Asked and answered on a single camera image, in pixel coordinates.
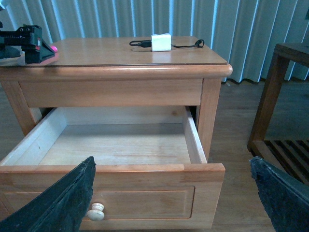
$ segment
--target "charging cable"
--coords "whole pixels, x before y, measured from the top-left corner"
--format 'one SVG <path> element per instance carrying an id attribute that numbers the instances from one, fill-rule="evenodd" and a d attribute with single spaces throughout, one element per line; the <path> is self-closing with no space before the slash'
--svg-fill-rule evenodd
<path id="1" fill-rule="evenodd" d="M 133 40 L 130 43 L 130 46 L 138 46 L 138 47 L 151 47 L 152 43 L 151 40 Z M 183 46 L 176 46 L 176 45 L 171 45 L 176 48 L 183 48 L 183 47 L 196 47 L 196 48 L 201 48 L 205 44 L 204 40 L 198 40 L 194 45 L 183 45 Z"/>

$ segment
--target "open drawer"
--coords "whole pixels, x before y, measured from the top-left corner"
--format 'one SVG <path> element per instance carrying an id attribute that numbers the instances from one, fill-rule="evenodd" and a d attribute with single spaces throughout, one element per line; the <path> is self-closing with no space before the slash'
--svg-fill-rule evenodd
<path id="1" fill-rule="evenodd" d="M 1 207 L 13 213 L 89 156 L 105 218 L 82 230 L 211 227 L 225 169 L 207 164 L 183 106 L 52 110 L 0 163 Z"/>

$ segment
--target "table apron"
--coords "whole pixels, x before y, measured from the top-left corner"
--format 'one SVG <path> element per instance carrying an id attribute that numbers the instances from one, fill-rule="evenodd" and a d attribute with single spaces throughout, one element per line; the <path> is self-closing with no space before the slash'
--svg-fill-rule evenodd
<path id="1" fill-rule="evenodd" d="M 200 105 L 202 79 L 19 82 L 29 107 Z"/>

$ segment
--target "pink object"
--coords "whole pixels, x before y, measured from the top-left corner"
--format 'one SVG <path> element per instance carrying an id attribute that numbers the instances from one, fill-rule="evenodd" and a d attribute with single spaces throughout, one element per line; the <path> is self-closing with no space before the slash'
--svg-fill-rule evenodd
<path id="1" fill-rule="evenodd" d="M 51 49 L 53 49 L 53 51 L 54 51 L 55 53 L 58 52 L 58 48 L 56 48 L 55 46 L 50 46 L 50 47 L 51 47 Z"/>

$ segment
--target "wooden knob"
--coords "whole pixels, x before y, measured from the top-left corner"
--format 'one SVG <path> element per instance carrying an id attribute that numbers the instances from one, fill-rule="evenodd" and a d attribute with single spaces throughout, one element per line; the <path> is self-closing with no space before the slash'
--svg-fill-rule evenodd
<path id="1" fill-rule="evenodd" d="M 87 216 L 92 221 L 101 221 L 104 219 L 104 213 L 103 213 L 104 205 L 100 203 L 93 203 L 91 205 L 91 210 L 87 212 Z"/>

